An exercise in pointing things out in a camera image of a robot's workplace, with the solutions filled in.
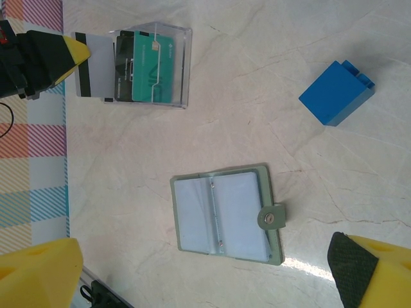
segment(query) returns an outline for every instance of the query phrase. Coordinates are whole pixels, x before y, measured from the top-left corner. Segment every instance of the green card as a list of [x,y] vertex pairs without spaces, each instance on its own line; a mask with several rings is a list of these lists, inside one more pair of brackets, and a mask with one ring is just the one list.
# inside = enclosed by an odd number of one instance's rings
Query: green card
[[134,33],[133,101],[171,103],[174,40],[142,31]]

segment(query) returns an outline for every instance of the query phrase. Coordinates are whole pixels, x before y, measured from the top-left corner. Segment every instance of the blue toy brick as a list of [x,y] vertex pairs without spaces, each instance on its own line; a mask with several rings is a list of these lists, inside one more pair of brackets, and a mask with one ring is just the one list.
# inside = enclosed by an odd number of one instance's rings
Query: blue toy brick
[[374,94],[374,86],[347,60],[335,61],[299,99],[322,124],[336,126]]

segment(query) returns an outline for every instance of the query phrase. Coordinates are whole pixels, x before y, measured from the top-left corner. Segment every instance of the striped tablecloth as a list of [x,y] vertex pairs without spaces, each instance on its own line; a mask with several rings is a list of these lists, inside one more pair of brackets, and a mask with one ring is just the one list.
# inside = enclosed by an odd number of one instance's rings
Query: striped tablecloth
[[[16,33],[63,32],[61,0],[2,0]],[[0,254],[69,236],[64,83],[35,101],[1,99],[15,114],[0,139]],[[0,106],[0,134],[10,113]]]

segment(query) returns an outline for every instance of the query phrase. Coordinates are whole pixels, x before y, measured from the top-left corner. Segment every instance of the black rubber pad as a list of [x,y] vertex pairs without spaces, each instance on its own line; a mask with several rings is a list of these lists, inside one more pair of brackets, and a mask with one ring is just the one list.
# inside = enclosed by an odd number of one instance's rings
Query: black rubber pad
[[328,248],[328,264],[345,308],[357,308],[368,288],[378,258],[341,232]]

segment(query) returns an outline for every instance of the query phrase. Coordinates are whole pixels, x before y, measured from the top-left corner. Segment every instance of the white marble table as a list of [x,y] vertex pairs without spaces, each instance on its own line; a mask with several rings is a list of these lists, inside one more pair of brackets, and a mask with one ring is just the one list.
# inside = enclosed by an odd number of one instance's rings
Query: white marble table
[[[136,307],[342,307],[335,231],[411,247],[409,0],[72,0],[65,31],[193,28],[187,110],[104,105],[67,82],[71,233]],[[376,94],[338,128],[298,100],[334,60]],[[266,162],[287,206],[280,267],[177,250],[173,175]]]

